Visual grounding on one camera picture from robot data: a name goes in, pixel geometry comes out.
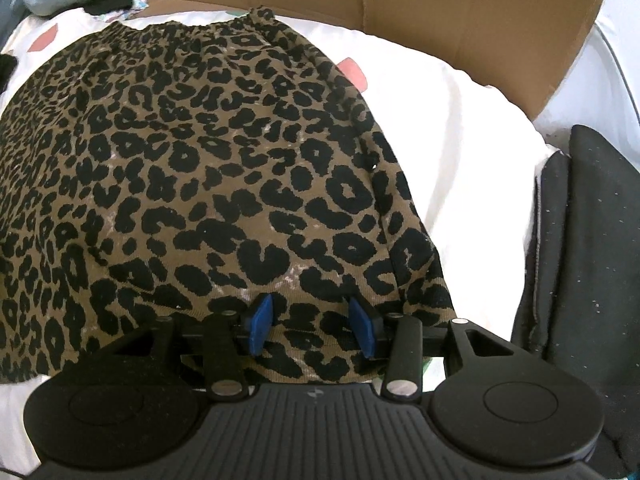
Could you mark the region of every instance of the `silver rivet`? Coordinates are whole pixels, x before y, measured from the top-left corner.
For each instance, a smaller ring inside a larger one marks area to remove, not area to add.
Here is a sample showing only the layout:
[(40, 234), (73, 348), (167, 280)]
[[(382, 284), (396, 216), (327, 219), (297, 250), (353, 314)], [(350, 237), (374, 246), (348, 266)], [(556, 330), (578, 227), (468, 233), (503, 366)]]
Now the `silver rivet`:
[(386, 389), (390, 394), (394, 394), (398, 397), (411, 397), (418, 391), (418, 385), (413, 381), (407, 381), (406, 379), (396, 379), (391, 381)]
[(231, 397), (242, 392), (242, 384), (232, 379), (222, 379), (211, 385), (211, 391), (220, 397)]

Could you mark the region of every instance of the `white sheet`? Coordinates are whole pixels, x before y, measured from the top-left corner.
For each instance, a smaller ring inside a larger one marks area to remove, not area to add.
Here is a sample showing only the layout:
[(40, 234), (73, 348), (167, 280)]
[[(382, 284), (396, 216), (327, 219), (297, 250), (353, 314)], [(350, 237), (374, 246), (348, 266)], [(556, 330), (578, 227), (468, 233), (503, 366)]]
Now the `white sheet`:
[[(127, 25), (143, 28), (168, 20), (204, 25), (232, 18), (225, 12), (187, 12)], [(406, 173), (417, 211), (440, 252), (456, 312), (509, 339), (524, 285), (534, 177), (552, 149), (497, 89), (477, 85), (434, 57), (361, 32), (282, 20), (332, 61), (351, 58), (360, 67), (367, 80), (363, 96)], [(54, 26), (58, 30), (48, 46), (27, 52), (44, 32), (50, 39)], [(0, 99), (0, 112), (37, 67), (105, 26), (81, 9), (24, 26), (6, 48), (19, 66)], [(433, 378), (426, 385), (433, 388), (442, 374), (431, 370), (427, 378)], [(0, 457), (7, 444), (0, 434)]]
[[(604, 0), (596, 27), (534, 124), (548, 142), (563, 150), (574, 124), (590, 126), (640, 170), (640, 124), (622, 76), (624, 73), (640, 106), (638, 7), (640, 0)], [(616, 53), (622, 72), (600, 31)]]

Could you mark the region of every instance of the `cardboard flap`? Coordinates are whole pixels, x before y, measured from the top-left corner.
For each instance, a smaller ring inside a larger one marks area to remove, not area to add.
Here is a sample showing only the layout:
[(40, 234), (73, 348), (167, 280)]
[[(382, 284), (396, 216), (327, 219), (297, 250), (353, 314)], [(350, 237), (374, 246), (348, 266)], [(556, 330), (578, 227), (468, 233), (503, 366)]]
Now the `cardboard flap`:
[[(187, 10), (161, 0), (145, 13)], [(602, 0), (190, 0), (363, 30), (439, 57), (499, 88), (531, 119), (566, 75)]]

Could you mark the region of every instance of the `blue plastic clip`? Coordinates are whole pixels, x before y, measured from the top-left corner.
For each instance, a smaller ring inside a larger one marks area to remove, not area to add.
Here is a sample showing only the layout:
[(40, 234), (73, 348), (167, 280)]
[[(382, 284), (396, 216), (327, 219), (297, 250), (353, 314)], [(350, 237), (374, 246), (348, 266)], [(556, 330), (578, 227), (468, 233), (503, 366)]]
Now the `blue plastic clip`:
[(255, 309), (254, 314), (247, 319), (245, 328), (249, 332), (249, 354), (256, 357), (262, 354), (264, 342), (273, 326), (273, 298), (267, 294)]
[(364, 357), (371, 359), (376, 354), (376, 333), (373, 321), (355, 298), (349, 298), (349, 325)]

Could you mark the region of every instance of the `leopard print fabric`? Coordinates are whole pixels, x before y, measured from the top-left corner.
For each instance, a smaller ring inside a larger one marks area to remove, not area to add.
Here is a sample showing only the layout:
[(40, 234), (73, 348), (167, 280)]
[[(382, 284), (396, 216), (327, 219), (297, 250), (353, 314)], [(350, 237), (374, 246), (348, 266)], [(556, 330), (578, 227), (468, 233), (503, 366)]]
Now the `leopard print fabric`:
[(0, 379), (55, 374), (156, 316), (274, 297), (251, 382), (378, 373), (345, 296), (454, 317), (438, 253), (366, 102), (267, 9), (113, 23), (0, 121)]

